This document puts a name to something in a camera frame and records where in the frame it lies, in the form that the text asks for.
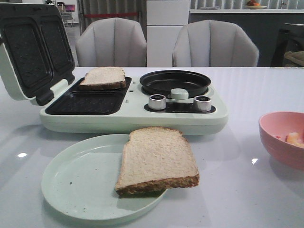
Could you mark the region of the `bread slice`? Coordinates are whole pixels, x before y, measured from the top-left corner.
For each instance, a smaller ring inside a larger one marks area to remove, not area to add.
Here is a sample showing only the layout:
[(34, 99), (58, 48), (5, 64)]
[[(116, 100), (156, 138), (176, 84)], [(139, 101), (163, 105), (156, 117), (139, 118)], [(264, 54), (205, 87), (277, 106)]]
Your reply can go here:
[(181, 131), (147, 127), (132, 131), (124, 145), (115, 191), (141, 194), (171, 188), (191, 188), (200, 181), (190, 143)]
[(121, 67), (97, 67), (86, 73), (79, 84), (81, 90), (106, 90), (126, 87), (125, 71)]

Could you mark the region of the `breakfast maker lid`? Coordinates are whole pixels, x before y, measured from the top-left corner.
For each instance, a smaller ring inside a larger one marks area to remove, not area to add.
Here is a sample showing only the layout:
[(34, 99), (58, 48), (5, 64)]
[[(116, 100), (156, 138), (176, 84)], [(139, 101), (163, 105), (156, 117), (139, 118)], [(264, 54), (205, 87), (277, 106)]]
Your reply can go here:
[(54, 98), (53, 86), (74, 81), (74, 67), (55, 5), (1, 3), (0, 77), (13, 99), (48, 104)]

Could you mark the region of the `pink bowl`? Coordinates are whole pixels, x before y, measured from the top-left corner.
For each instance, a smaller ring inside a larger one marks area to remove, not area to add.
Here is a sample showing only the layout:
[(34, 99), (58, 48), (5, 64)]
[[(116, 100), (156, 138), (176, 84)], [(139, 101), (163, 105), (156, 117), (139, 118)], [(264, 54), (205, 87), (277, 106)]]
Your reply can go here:
[(281, 141), (289, 133), (297, 132), (304, 143), (304, 114), (300, 112), (272, 112), (259, 119), (259, 134), (267, 152), (279, 162), (298, 170), (304, 169), (304, 148)]

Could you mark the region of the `shrimp pieces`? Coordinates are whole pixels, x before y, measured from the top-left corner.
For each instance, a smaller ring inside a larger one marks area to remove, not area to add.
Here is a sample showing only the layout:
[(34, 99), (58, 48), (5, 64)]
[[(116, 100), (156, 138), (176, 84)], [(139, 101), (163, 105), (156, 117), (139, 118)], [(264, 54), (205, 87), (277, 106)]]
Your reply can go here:
[(289, 143), (289, 144), (292, 144), (292, 145), (295, 145), (295, 146), (298, 146), (298, 147), (301, 147), (303, 148), (304, 147), (304, 144), (302, 142), (300, 142), (300, 135), (299, 133), (297, 132), (294, 132), (294, 133), (289, 133), (285, 139), (283, 140), (282, 136), (280, 135), (277, 135), (275, 136), (275, 138), (281, 140), (281, 141), (284, 141), (286, 143)]

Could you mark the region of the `mint green breakfast maker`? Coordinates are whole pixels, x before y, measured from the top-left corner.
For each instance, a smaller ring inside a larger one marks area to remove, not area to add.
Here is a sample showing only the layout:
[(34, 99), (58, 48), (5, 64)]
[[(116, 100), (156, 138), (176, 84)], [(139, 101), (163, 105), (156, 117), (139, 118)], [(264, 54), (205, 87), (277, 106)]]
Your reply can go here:
[(60, 93), (40, 111), (43, 125), (67, 133), (125, 133), (163, 126), (178, 129), (184, 135), (206, 135), (220, 132), (228, 122), (228, 109), (213, 86), (205, 97), (211, 109), (203, 112), (194, 106), (194, 99), (166, 100), (164, 110), (148, 106), (139, 77), (126, 78), (126, 88), (114, 90), (79, 90), (79, 82)]

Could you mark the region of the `left silver control knob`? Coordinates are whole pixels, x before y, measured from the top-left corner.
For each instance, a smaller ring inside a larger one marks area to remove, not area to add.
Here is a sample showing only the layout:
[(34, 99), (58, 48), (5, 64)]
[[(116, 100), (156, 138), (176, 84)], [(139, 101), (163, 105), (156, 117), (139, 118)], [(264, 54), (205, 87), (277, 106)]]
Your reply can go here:
[(153, 110), (164, 110), (166, 108), (166, 96), (154, 94), (149, 97), (148, 107)]

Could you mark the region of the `silver control knob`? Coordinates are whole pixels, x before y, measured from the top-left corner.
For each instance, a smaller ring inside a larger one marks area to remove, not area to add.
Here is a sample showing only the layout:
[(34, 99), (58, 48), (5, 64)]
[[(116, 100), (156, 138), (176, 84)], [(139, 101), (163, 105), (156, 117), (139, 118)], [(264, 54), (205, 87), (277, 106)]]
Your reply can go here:
[(211, 99), (207, 96), (199, 95), (193, 98), (194, 109), (201, 112), (208, 112), (212, 108)]
[(166, 108), (166, 96), (154, 94), (149, 97), (148, 107), (153, 110), (164, 110)]

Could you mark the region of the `black round frying pan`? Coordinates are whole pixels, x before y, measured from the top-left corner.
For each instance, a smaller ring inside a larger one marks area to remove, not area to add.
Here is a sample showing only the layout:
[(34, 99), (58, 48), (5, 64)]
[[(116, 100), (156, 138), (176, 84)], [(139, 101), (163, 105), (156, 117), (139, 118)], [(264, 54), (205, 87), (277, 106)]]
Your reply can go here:
[(201, 73), (171, 69), (147, 73), (140, 78), (140, 83), (142, 90), (149, 95), (161, 94), (171, 98), (171, 90), (181, 88), (193, 98), (207, 92), (211, 79)]

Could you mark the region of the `right silver control knob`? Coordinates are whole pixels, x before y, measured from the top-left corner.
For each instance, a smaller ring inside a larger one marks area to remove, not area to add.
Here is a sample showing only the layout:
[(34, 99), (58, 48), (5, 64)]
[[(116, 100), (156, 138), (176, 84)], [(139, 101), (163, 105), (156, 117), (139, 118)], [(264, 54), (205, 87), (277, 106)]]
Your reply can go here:
[(207, 96), (199, 95), (193, 98), (194, 109), (201, 112), (208, 112), (212, 108), (211, 99)]

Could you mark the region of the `left grey chair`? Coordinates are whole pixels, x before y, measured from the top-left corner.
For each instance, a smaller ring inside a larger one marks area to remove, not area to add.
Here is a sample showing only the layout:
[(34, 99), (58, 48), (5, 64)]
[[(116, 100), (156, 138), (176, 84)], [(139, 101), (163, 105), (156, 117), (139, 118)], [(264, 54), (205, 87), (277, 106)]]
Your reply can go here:
[(147, 44), (139, 22), (101, 19), (79, 37), (76, 55), (80, 67), (145, 67)]

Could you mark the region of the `grey chair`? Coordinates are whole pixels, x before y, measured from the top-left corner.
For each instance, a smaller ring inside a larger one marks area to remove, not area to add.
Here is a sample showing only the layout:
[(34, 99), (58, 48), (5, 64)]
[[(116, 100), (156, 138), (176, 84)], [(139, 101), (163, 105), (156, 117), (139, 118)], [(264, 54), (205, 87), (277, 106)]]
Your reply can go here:
[(256, 67), (259, 50), (237, 24), (203, 20), (180, 30), (172, 53), (174, 67)]
[(79, 37), (76, 55), (80, 67), (145, 67), (147, 44), (139, 22), (101, 19)]

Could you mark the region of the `right grey chair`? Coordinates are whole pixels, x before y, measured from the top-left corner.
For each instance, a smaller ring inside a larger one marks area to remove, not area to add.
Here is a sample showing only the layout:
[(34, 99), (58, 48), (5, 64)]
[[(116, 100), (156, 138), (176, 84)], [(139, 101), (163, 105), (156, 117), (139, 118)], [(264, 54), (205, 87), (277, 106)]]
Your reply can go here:
[(172, 53), (174, 67), (256, 67), (259, 50), (237, 24), (203, 20), (180, 30)]

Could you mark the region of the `white cabinet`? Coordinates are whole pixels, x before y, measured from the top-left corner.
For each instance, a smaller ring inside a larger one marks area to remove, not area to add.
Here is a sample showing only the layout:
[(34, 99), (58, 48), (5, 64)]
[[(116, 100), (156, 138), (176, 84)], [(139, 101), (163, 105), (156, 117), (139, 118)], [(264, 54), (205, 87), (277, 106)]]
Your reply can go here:
[(188, 24), (189, 0), (148, 0), (147, 66), (171, 67), (177, 36)]

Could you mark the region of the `dark grey counter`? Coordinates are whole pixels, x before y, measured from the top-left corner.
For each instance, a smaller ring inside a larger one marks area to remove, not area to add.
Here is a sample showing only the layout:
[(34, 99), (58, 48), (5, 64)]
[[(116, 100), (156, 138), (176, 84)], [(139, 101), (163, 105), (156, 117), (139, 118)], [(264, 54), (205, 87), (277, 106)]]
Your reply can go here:
[(190, 11), (190, 23), (219, 20), (239, 25), (259, 49), (259, 67), (271, 66), (279, 30), (286, 23), (304, 24), (302, 9), (220, 9)]

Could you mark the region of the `fruit bowl on counter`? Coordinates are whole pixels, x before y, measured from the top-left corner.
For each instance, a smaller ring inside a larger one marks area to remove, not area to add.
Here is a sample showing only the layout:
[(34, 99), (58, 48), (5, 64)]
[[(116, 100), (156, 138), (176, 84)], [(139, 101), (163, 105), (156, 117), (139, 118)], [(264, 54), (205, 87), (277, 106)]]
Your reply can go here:
[(246, 4), (245, 7), (247, 9), (251, 9), (251, 10), (260, 10), (260, 9), (265, 9), (267, 8), (266, 5), (261, 5), (260, 3), (258, 3), (256, 0), (249, 0)]

